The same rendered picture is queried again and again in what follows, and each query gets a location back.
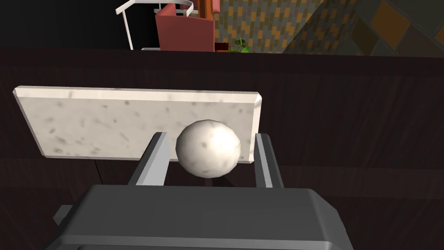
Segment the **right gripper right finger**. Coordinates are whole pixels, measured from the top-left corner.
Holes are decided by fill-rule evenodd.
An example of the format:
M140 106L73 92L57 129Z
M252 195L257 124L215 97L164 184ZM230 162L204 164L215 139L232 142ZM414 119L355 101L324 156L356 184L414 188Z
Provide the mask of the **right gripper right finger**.
M265 133L255 136L254 167L258 188L284 187L270 137Z

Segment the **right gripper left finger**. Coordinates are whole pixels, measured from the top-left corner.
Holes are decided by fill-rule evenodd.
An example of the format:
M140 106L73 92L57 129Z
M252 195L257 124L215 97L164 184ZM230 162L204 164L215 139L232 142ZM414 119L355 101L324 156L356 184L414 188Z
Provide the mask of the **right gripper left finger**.
M154 133L128 184L163 186L170 162L170 140L166 132Z

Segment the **white marble ball knob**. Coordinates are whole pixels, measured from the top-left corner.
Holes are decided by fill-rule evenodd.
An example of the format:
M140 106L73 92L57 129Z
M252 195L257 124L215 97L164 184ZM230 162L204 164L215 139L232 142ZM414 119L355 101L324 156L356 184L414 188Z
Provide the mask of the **white marble ball knob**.
M241 143L227 125L207 119L184 128L175 149L180 165L187 172L201 178L218 178L237 165Z

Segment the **white marble drawer front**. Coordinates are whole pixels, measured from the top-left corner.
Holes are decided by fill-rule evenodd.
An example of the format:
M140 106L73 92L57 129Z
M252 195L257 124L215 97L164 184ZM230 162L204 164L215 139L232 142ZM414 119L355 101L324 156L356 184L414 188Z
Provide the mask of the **white marble drawer front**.
M253 162L262 97L257 92L18 86L13 90L41 154L47 158L139 160L156 132L176 139L211 119L241 141L241 163Z

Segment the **green potted plant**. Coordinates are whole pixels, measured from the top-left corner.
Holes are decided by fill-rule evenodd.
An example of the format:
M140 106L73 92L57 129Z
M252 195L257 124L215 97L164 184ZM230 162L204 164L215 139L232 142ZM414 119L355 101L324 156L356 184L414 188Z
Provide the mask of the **green potted plant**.
M250 53L251 47L247 46L246 41L242 38L236 39L234 41L235 45L229 47L229 52L231 53Z

